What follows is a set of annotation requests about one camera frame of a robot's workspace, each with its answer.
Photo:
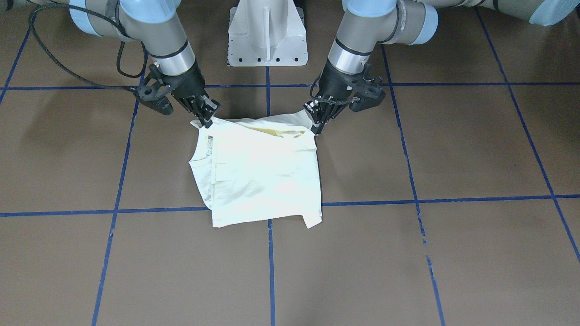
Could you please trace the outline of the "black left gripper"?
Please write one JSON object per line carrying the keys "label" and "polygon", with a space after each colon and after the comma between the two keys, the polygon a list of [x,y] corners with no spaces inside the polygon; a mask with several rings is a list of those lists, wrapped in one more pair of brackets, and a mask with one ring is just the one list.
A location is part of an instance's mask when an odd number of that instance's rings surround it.
{"label": "black left gripper", "polygon": [[353,75],[355,74],[341,72],[330,61],[326,61],[319,76],[319,91],[315,98],[342,102],[342,104],[334,105],[320,101],[308,101],[304,104],[304,110],[311,120],[310,130],[313,134],[321,134],[325,125],[334,119],[346,105],[350,105],[349,97],[352,94],[352,87],[348,86],[347,82],[348,77]]}

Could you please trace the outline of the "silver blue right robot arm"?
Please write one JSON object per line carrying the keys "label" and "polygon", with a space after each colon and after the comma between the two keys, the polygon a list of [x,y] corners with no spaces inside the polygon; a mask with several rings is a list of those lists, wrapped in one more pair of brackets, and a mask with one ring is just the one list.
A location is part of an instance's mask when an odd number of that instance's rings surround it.
{"label": "silver blue right robot arm", "polygon": [[[38,35],[37,15],[50,9],[66,9],[81,31],[98,37],[118,38],[117,71],[125,77],[143,78],[137,86],[118,85],[117,90],[132,93],[143,106],[170,115],[170,97],[193,114],[201,127],[209,128],[220,105],[205,91],[205,79],[198,66],[182,23],[177,15],[178,0],[3,0],[1,12],[33,5],[29,30],[47,56],[62,70],[88,85],[113,89],[79,76],[56,59]],[[138,74],[128,74],[120,66],[125,43],[137,41],[144,55]]]}

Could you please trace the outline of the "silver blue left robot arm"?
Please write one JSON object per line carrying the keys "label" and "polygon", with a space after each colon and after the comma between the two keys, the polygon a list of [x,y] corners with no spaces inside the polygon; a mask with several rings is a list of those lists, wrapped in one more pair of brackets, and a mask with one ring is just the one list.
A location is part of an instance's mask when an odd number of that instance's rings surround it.
{"label": "silver blue left robot arm", "polygon": [[346,107],[354,112],[378,106],[385,98],[381,81],[371,77],[369,58],[377,44],[420,45],[439,24],[439,9],[482,6],[530,24],[554,25],[578,7],[577,0],[344,0],[344,15],[315,83],[316,94],[304,104],[311,132]]}

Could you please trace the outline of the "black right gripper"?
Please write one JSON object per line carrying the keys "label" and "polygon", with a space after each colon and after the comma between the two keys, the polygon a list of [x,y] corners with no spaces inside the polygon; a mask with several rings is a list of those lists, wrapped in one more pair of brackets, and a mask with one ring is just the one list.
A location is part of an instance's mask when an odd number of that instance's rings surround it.
{"label": "black right gripper", "polygon": [[205,91],[205,79],[198,62],[178,76],[169,76],[161,72],[162,81],[172,87],[171,95],[188,112],[193,113],[201,126],[210,128],[211,118],[220,107],[220,103],[210,99]]}

